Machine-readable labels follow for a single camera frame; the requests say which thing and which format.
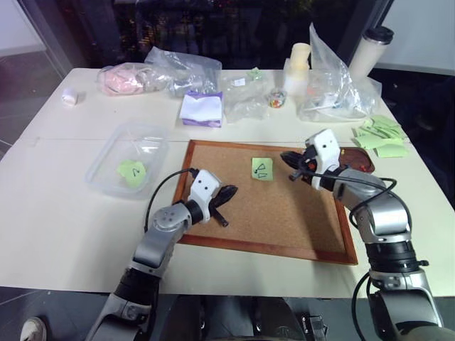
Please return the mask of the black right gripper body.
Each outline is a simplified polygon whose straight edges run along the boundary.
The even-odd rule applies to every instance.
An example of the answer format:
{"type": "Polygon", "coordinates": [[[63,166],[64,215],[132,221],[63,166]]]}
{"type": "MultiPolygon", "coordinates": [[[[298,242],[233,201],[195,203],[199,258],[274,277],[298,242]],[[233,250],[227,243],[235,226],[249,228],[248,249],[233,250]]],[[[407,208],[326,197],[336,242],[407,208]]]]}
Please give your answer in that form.
{"type": "Polygon", "coordinates": [[[317,168],[317,161],[315,159],[316,149],[314,147],[310,147],[309,151],[305,149],[301,153],[304,155],[305,169],[294,170],[294,172],[289,176],[289,179],[291,181],[300,179],[304,182],[311,182],[313,178],[313,173],[316,172],[317,168]]]}

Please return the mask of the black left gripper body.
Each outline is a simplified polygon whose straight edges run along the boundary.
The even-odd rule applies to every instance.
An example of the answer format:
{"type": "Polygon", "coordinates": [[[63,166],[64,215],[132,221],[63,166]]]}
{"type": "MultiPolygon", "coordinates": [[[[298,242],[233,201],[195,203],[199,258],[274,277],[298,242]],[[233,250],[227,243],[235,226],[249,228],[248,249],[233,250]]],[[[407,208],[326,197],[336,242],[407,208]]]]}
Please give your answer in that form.
{"type": "Polygon", "coordinates": [[[227,227],[229,222],[218,211],[218,207],[214,207],[214,198],[210,201],[210,216],[218,222],[221,227],[227,227]]]}

